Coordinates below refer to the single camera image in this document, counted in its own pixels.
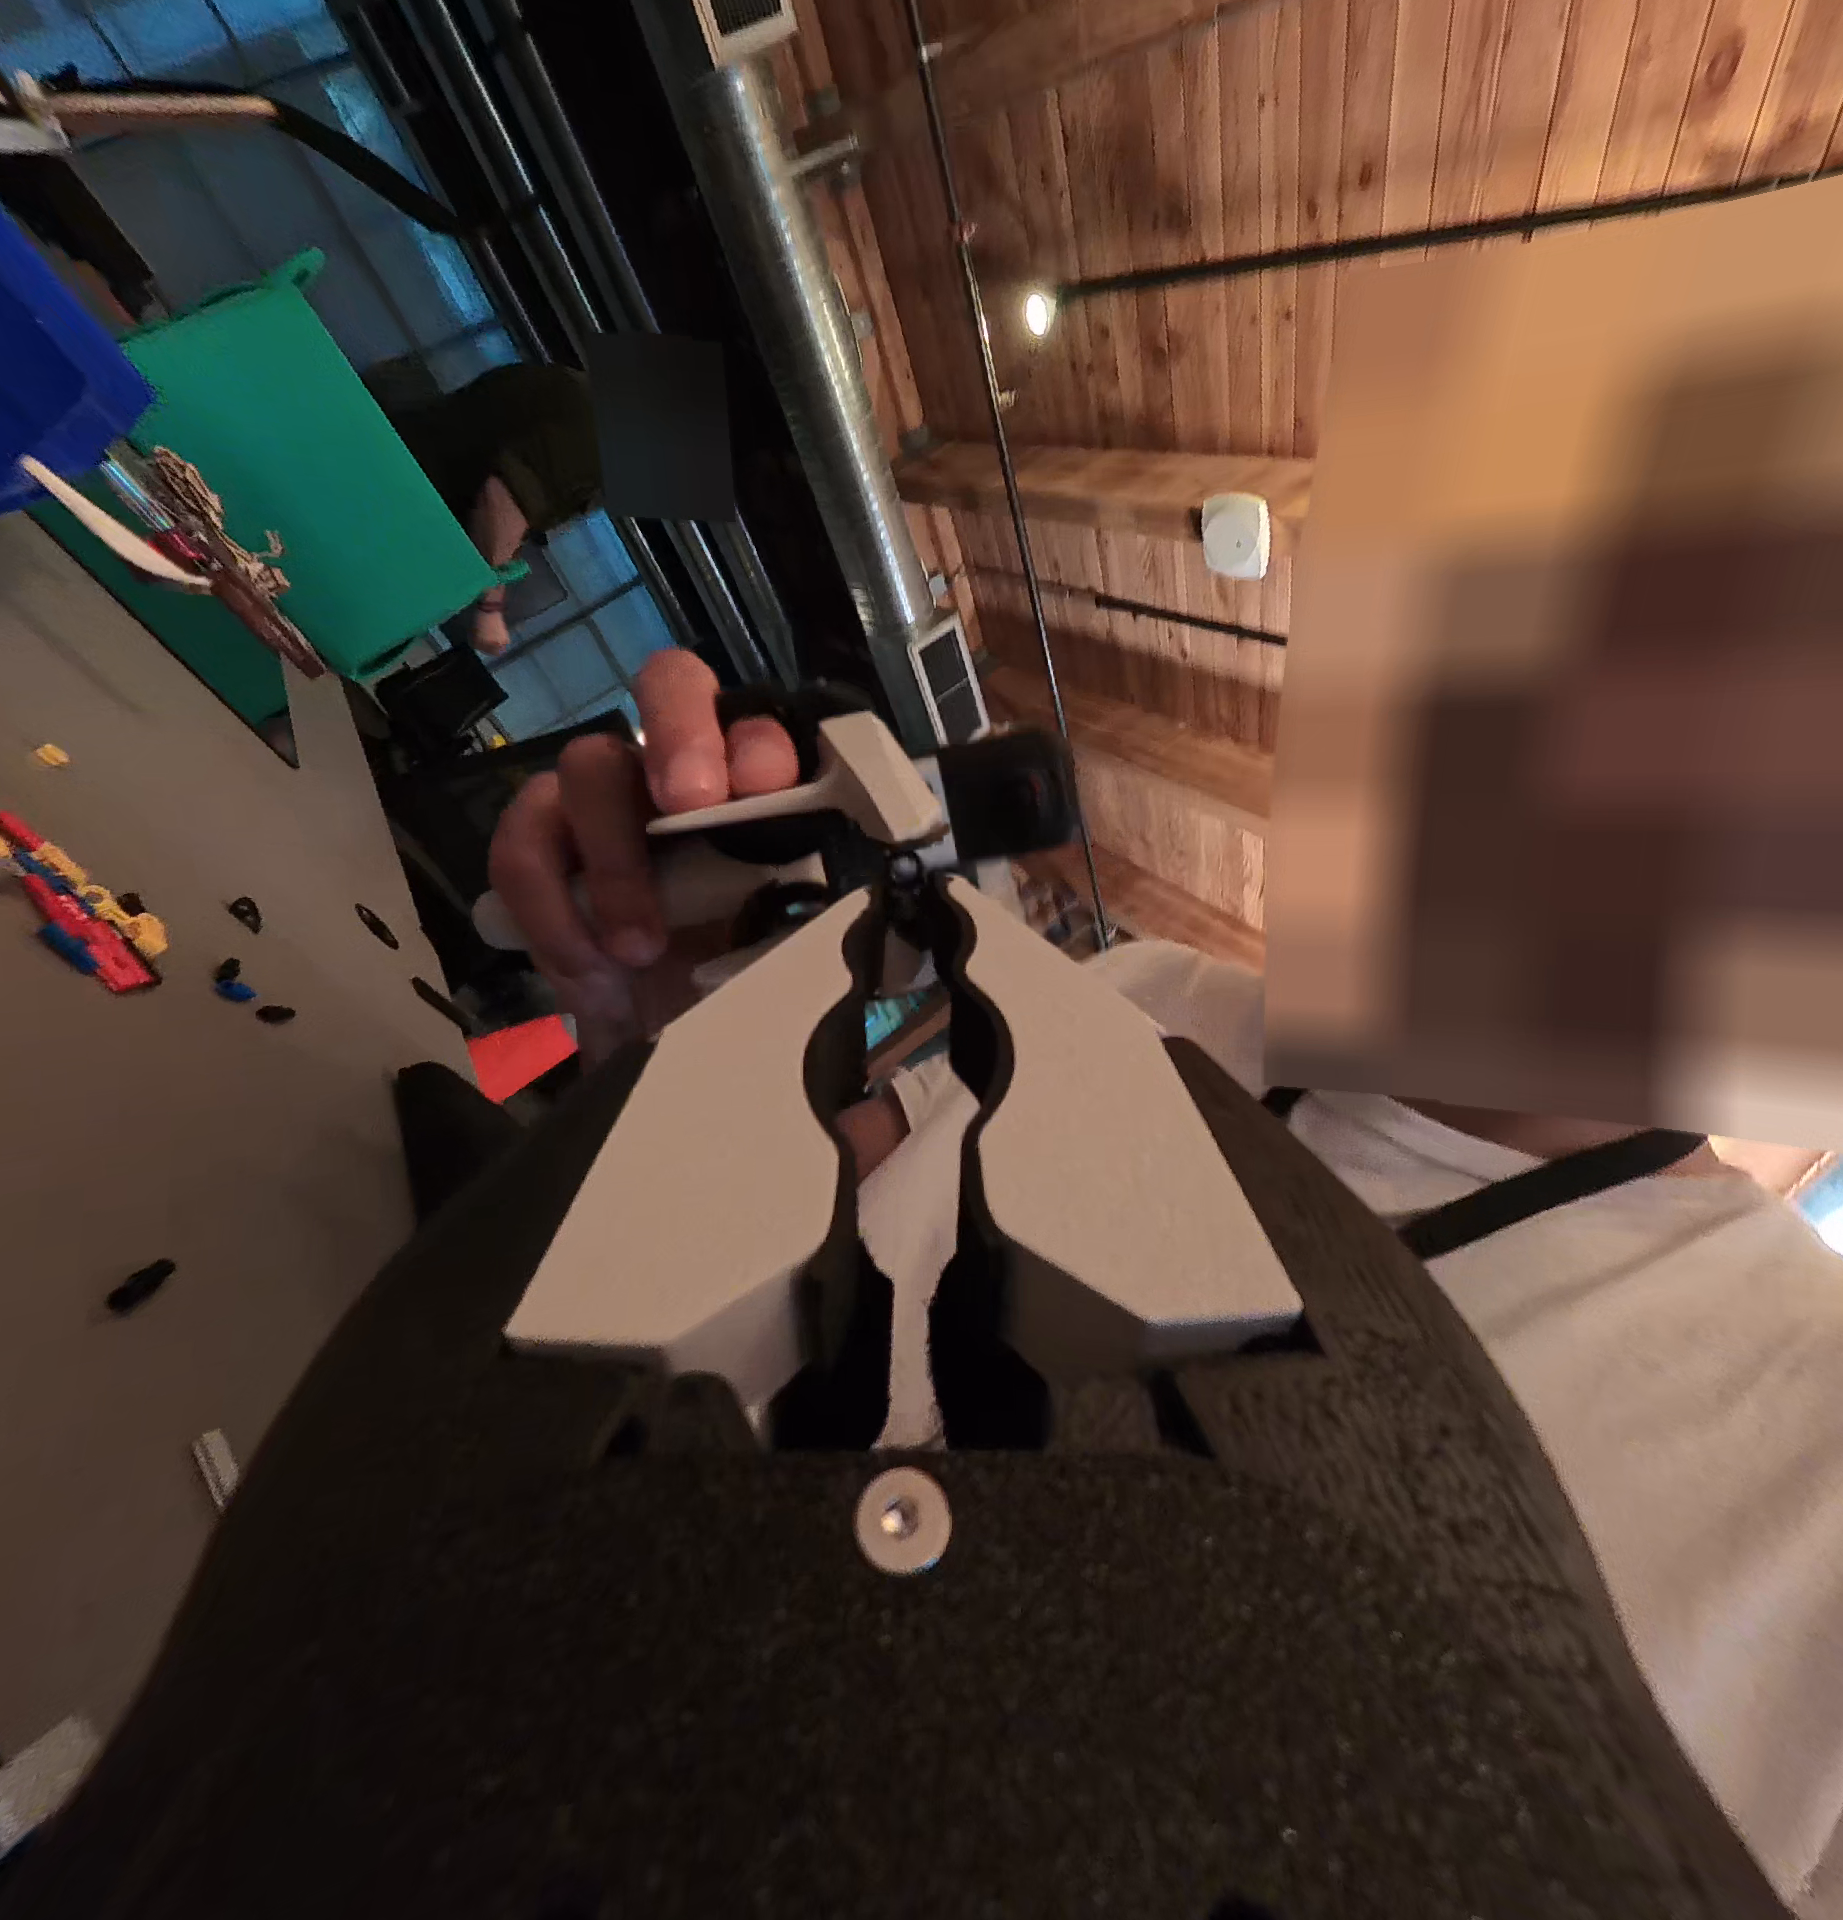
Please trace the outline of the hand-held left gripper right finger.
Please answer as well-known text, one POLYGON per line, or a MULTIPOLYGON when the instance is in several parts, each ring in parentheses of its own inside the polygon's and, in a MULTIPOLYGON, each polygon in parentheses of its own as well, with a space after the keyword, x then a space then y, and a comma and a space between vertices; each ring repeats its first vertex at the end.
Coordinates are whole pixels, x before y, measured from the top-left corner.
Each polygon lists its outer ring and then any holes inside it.
POLYGON ((1163 1029, 970 883, 936 887, 961 1139, 931 1306, 949 1449, 1044 1449, 1062 1388, 1144 1388, 1304 1304, 1163 1029))

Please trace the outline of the silver ventilation duct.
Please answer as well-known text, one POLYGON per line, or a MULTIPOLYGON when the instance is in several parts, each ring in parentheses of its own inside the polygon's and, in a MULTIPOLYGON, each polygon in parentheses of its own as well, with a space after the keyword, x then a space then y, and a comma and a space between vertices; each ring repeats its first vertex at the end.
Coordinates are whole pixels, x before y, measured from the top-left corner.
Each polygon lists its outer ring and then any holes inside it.
POLYGON ((872 663, 910 747, 940 742, 917 646, 941 625, 886 442, 852 315, 807 194, 794 172, 759 62, 681 81, 675 114, 759 333, 872 663))

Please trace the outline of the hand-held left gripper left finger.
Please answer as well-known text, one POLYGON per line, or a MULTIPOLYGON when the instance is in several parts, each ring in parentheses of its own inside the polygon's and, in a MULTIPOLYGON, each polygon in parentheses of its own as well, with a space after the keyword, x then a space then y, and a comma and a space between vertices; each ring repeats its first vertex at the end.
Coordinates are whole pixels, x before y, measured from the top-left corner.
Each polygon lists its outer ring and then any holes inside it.
POLYGON ((863 1090, 872 887, 650 1043, 507 1340, 711 1379, 782 1449, 872 1447, 872 1256, 839 1116, 863 1090))

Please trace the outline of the green plastic bin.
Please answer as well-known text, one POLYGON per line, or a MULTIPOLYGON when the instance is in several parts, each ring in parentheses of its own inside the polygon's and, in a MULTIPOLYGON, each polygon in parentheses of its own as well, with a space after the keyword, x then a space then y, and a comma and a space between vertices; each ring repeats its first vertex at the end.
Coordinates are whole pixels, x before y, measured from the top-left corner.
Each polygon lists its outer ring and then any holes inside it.
POLYGON ((333 677, 363 684, 497 570, 312 309, 326 265, 303 250, 131 328, 118 349, 155 397, 127 445, 196 469, 242 547, 282 538, 282 615, 333 677))

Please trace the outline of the blue plastic bin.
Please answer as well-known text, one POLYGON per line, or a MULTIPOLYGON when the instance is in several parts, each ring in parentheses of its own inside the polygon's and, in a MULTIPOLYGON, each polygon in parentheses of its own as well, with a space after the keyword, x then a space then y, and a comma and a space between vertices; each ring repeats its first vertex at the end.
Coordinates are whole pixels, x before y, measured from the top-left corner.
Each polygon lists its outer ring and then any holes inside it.
POLYGON ((41 499, 29 457, 93 470, 152 405, 141 368, 0 205, 0 519, 41 499))

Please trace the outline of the scattered black toy pieces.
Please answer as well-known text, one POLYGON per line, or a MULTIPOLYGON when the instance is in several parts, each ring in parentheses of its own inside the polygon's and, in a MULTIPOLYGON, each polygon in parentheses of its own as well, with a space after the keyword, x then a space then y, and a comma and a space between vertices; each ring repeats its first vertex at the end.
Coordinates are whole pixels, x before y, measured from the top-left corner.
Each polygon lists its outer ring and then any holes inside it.
MULTIPOLYGON (((229 900, 230 916, 248 926, 250 931, 263 931, 263 916, 258 916, 258 905, 252 899, 235 899, 229 900)), ((356 905, 356 921, 363 929, 369 929, 372 937, 378 937, 385 948, 391 951, 404 951, 401 934, 369 908, 369 905, 356 905)), ((297 1009, 282 1006, 282 1005, 263 1005, 258 992, 243 980, 243 965, 237 958, 224 958, 223 962, 217 962, 211 977, 210 977, 211 995, 230 1005, 252 1005, 255 1006, 255 1018, 263 1018, 266 1026, 283 1026, 297 1016, 297 1009)), ((451 1018, 451 1026, 465 1039, 484 1039, 484 1032, 477 1029, 477 1022, 451 997, 442 995, 433 983, 427 983, 424 977, 408 977, 408 987, 442 1018, 451 1018)), ((174 1258, 152 1258, 144 1270, 131 1272, 126 1280, 118 1280, 104 1306, 109 1310, 109 1316, 126 1320, 131 1312, 139 1312, 150 1296, 155 1296, 158 1287, 165 1287, 165 1280, 174 1276, 179 1261, 174 1258)))

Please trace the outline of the person's white shirt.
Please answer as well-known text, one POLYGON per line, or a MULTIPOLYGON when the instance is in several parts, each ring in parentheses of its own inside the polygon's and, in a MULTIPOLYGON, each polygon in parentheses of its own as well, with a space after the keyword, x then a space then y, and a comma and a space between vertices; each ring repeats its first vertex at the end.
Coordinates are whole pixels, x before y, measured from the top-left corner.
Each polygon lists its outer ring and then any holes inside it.
POLYGON ((1697 1134, 1429 1270, 1715 1801, 1796 1917, 1843 1917, 1843 1256, 1697 1134))

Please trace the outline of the person's right hand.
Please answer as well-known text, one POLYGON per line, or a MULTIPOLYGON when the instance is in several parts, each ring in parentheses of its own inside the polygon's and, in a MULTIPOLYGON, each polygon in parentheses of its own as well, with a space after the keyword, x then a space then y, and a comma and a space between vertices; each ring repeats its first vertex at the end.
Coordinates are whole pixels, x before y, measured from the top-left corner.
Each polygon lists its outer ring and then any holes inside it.
POLYGON ((697 977, 735 948, 732 913, 668 924, 646 826, 800 785, 782 696, 727 692, 708 660, 657 650, 631 685, 643 738, 582 736, 507 807, 488 880, 588 1067, 684 1016, 697 977))

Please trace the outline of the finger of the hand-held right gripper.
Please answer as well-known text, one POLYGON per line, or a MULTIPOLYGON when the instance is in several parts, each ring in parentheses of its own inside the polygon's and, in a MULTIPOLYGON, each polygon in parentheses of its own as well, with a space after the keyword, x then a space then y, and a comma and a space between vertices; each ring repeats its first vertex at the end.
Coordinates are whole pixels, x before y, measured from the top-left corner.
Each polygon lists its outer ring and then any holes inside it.
POLYGON ((892 852, 931 848, 952 831, 941 795, 874 710, 822 720, 822 812, 892 852))

